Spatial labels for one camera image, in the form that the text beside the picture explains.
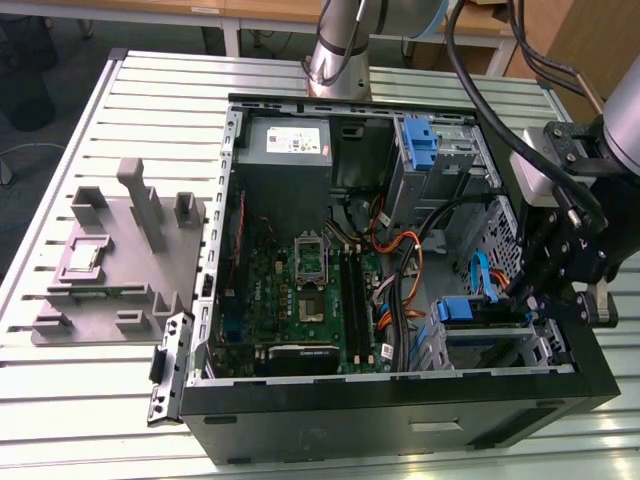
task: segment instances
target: robotic arm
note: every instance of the robotic arm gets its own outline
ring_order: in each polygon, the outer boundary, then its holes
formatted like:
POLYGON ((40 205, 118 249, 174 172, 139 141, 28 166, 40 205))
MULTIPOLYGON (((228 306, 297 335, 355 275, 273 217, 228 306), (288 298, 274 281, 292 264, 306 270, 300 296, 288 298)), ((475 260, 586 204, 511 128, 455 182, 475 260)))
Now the robotic arm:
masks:
POLYGON ((446 0, 327 0, 311 63, 303 63, 313 95, 363 99, 369 95, 369 36, 419 38, 442 23, 446 0))

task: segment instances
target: wooden table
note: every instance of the wooden table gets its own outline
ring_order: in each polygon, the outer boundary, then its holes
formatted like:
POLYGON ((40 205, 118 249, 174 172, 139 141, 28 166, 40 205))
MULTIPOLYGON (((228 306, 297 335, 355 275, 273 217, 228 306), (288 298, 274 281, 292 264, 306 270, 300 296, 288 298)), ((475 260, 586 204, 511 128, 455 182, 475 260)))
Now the wooden table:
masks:
MULTIPOLYGON (((227 0, 225 20, 227 30, 275 30, 315 33, 323 0, 227 0)), ((487 68, 489 76, 501 77, 509 64, 516 41, 509 25, 492 16, 493 9, 474 3, 465 5, 456 25, 456 43, 474 47, 491 47, 495 53, 487 68)), ((442 44, 446 22, 438 32, 417 41, 442 44)), ((237 34, 225 30, 225 45, 239 54, 237 34)), ((399 40, 399 37, 377 36, 399 40)))
MULTIPOLYGON (((321 8, 322 0, 0 0, 1 13, 218 27, 230 57, 240 56, 242 29, 315 33, 321 8)), ((443 32, 444 26, 418 41, 441 44, 443 32)), ((475 4, 462 11, 456 40, 459 45, 496 49, 489 76, 504 74, 516 45, 508 25, 493 18, 490 8, 475 4)))

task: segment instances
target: black cable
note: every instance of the black cable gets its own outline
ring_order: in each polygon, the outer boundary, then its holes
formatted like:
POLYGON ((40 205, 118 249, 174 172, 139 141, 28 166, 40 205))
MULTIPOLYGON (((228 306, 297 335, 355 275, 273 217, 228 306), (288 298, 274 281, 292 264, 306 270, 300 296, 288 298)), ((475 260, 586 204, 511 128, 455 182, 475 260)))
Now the black cable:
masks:
POLYGON ((578 206, 588 214, 588 221, 591 222, 591 227, 596 232, 602 231, 602 229, 607 226, 607 220, 604 217, 600 203, 598 203, 591 192, 584 186, 576 183, 573 178, 559 166, 547 160, 542 154, 527 145, 519 136, 513 133, 502 120, 500 120, 473 83, 469 72, 458 55, 454 39, 456 23, 458 22, 464 4, 465 0, 458 0, 458 3, 451 13, 451 22, 449 22, 447 26, 446 41, 449 59, 465 92, 467 92, 467 95, 469 95, 469 98, 478 109, 480 115, 485 118, 496 135, 516 154, 520 155, 540 173, 546 175, 557 187, 564 189, 567 194, 570 194, 578 206))
MULTIPOLYGON (((513 0, 507 0, 507 1, 509 3, 509 10, 515 11, 513 0)), ((522 9, 523 12, 524 12, 524 1, 525 0, 520 0, 520 8, 522 9)), ((541 53, 535 51, 531 47, 531 45, 529 45, 526 41, 522 41, 522 42, 518 41, 518 43, 520 44, 520 47, 522 48, 522 50, 526 51, 529 56, 531 56, 534 60, 540 62, 541 64, 549 68, 553 68, 554 70, 557 70, 559 72, 566 73, 567 75, 571 75, 572 77, 577 77, 578 74, 580 73, 580 71, 577 68, 572 67, 571 65, 566 65, 564 63, 560 63, 545 57, 541 53)))
MULTIPOLYGON (((509 23, 511 24, 511 30, 513 31, 513 35, 516 37, 516 41, 518 44, 523 45, 527 43, 527 34, 524 23, 524 4, 520 5, 518 9, 518 21, 516 22, 516 13, 515 6, 513 0, 509 1, 509 23)), ((584 96, 584 92, 582 89, 575 83, 566 80, 562 77, 559 77, 551 72, 546 71, 540 65, 538 65, 535 60, 527 53, 527 51, 522 48, 522 58, 527 62, 529 68, 540 75, 545 80, 548 80, 551 83, 555 83, 556 85, 560 85, 563 88, 577 94, 584 96)))

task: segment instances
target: wire bundle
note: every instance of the wire bundle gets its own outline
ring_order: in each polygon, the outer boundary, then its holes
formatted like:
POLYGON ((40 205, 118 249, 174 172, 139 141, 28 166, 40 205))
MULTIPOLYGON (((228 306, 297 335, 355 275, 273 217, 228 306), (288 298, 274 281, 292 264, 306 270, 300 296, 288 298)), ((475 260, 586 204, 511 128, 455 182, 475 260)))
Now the wire bundle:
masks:
POLYGON ((464 62, 456 49, 454 30, 456 23, 464 7, 465 0, 458 0, 458 3, 451 13, 451 21, 447 26, 447 53, 451 60, 451 65, 458 75, 458 79, 462 84, 465 92, 478 109, 478 112, 487 121, 491 129, 509 148, 522 157, 532 167, 553 182, 553 184, 562 189, 570 196, 571 200, 579 206, 585 214, 592 229, 595 232, 602 231, 607 226, 607 219, 604 216, 602 207, 593 194, 584 186, 578 184, 567 172, 555 163, 549 161, 544 155, 525 143, 518 135, 513 133, 509 127, 498 117, 496 112, 489 106, 476 85, 473 83, 469 72, 464 66, 464 62))

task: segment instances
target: table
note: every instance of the table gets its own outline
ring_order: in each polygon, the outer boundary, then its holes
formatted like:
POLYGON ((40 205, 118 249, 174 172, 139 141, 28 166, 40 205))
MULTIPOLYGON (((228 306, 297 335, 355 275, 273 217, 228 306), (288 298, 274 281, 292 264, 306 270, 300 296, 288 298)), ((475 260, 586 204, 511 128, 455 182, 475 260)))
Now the table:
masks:
MULTIPOLYGON (((230 57, 240 56, 242 29, 315 33, 321 6, 322 0, 0 0, 2 13, 218 27, 230 57)), ((490 9, 475 4, 462 11, 456 40, 459 45, 495 49, 489 76, 504 75, 516 47, 509 26, 493 18, 490 9)), ((444 27, 419 41, 442 44, 444 27)))
MULTIPOLYGON (((566 118, 555 95, 534 82, 479 78, 478 87, 518 133, 566 118)), ((371 90, 380 102, 471 105, 447 73, 372 68, 371 90)), ((135 156, 144 159, 145 183, 159 195, 192 191, 210 200, 230 92, 302 96, 306 84, 294 62, 149 52, 107 62, 0 288, 0 478, 539 480, 577 469, 582 478, 635 478, 640 257, 610 286, 620 325, 598 332, 622 396, 504 451, 215 467, 185 427, 146 427, 152 345, 33 347, 31 323, 69 234, 76 188, 100 185, 105 195, 125 194, 115 178, 119 158, 135 156)))
MULTIPOLYGON (((239 54, 237 32, 241 29, 315 34, 322 5, 322 0, 227 0, 223 19, 227 55, 230 51, 232 55, 239 54)), ((445 25, 440 26, 437 33, 416 41, 442 44, 445 25)), ((372 37, 400 40, 399 37, 385 35, 372 37)), ((465 5, 460 14, 456 25, 456 43, 494 48, 495 52, 486 72, 491 77, 504 75, 516 48, 516 40, 509 25, 493 18, 491 8, 473 3, 465 5)))

